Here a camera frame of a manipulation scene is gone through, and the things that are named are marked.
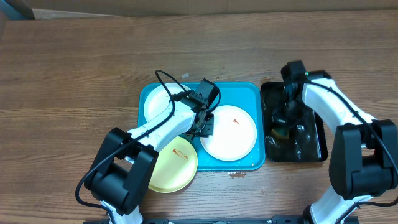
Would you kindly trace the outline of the yellow green sponge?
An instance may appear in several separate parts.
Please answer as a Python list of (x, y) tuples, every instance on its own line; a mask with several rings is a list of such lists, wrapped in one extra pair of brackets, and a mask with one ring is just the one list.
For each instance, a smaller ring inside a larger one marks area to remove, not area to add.
[(289, 130), (285, 128), (273, 128), (270, 131), (270, 136), (276, 139), (288, 139), (289, 138)]

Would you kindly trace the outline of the white plate with red stain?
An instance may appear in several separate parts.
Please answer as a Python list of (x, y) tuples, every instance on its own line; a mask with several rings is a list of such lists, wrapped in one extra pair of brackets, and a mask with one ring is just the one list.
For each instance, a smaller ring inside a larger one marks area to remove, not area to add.
[(221, 161), (236, 161), (248, 155), (257, 141), (257, 128), (252, 117), (231, 105), (218, 107), (213, 115), (213, 134), (200, 139), (205, 151)]

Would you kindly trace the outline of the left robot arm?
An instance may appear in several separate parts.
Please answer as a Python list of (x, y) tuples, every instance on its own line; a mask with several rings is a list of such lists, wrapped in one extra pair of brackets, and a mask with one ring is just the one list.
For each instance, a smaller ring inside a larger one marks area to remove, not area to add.
[(169, 106), (155, 119), (125, 132), (112, 129), (89, 171), (78, 183), (106, 211), (107, 223), (132, 223), (141, 218), (138, 206), (147, 192), (159, 152), (181, 134), (191, 138), (213, 134), (214, 100), (220, 91), (188, 90), (171, 96)]

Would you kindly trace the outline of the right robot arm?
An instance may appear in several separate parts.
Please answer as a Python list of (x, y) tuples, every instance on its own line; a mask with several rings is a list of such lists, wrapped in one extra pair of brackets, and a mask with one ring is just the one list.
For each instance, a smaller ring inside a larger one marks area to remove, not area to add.
[(357, 223), (349, 217), (362, 205), (397, 187), (397, 126), (377, 120), (349, 100), (324, 70), (306, 71), (300, 60), (282, 67), (282, 98), (272, 112), (276, 133), (285, 136), (306, 109), (313, 110), (334, 131), (329, 164), (330, 187), (303, 212), (301, 223)]

